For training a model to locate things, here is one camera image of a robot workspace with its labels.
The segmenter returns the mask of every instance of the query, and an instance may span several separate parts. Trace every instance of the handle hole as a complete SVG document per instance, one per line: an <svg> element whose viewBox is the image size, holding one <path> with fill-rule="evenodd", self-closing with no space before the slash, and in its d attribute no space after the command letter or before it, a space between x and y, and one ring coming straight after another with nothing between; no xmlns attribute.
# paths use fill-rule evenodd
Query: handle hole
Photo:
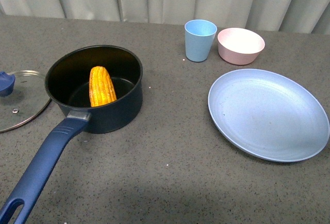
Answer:
<svg viewBox="0 0 330 224"><path fill-rule="evenodd" d="M24 201L22 199L16 199L12 201L8 209L5 211L3 217L1 218L0 223L14 224L23 207Z"/></svg>

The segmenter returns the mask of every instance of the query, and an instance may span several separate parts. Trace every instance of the blue handle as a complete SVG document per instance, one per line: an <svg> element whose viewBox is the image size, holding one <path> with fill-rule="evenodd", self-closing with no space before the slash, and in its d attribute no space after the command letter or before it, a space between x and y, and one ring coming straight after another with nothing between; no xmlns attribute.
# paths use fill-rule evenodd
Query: blue handle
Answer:
<svg viewBox="0 0 330 224"><path fill-rule="evenodd" d="M15 75L7 75L6 72L0 72L0 97L6 97L14 90Z"/></svg>
<svg viewBox="0 0 330 224"><path fill-rule="evenodd" d="M18 206L24 205L14 224L24 224L68 142L88 120L67 117L47 136L0 211L0 224L7 224Z"/></svg>

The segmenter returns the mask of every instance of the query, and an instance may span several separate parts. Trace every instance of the glass lid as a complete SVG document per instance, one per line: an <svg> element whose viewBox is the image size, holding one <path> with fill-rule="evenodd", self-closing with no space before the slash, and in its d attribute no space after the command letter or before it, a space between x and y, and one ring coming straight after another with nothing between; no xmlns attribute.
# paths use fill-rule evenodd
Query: glass lid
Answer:
<svg viewBox="0 0 330 224"><path fill-rule="evenodd" d="M0 97L0 133L15 129L37 117L49 104L45 76L37 71L8 73L15 76L11 94Z"/></svg>

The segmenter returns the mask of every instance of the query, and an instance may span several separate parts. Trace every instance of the saucepan handle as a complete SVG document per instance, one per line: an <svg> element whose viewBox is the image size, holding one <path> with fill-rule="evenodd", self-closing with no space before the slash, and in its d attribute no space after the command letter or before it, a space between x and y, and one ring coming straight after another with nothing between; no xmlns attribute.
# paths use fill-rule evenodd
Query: saucepan handle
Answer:
<svg viewBox="0 0 330 224"><path fill-rule="evenodd" d="M65 146L83 131L89 118L89 113L71 111L50 132L2 207L1 224L9 223L18 206L22 204L23 207L14 223L26 222Z"/></svg>

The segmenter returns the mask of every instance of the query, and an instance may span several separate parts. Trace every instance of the lid knob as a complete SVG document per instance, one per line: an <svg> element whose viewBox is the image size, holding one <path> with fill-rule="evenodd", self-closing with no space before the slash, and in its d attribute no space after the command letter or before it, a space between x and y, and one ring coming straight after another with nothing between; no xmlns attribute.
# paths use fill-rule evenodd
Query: lid knob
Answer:
<svg viewBox="0 0 330 224"><path fill-rule="evenodd" d="M6 97L14 90L15 75L7 75L4 71L0 72L0 97Z"/></svg>

